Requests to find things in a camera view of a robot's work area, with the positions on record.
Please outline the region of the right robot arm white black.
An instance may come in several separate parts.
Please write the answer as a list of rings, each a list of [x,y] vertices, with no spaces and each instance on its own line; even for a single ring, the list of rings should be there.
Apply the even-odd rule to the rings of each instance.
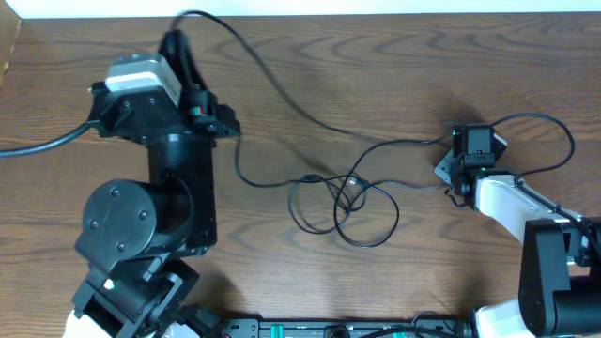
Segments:
[[[455,126],[436,167],[457,207],[493,219],[522,245],[515,299],[472,312],[465,337],[575,337],[600,331],[600,221],[565,209],[497,166],[507,147],[494,128]]]

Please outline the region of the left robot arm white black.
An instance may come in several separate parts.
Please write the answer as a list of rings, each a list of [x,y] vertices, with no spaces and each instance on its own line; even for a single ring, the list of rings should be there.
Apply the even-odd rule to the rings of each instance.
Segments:
[[[216,243],[212,150],[240,124],[208,90],[178,29],[156,53],[118,59],[91,92],[88,124],[143,146],[149,179],[108,181],[86,201],[75,248],[89,272],[65,333],[159,337],[198,280],[186,258]]]

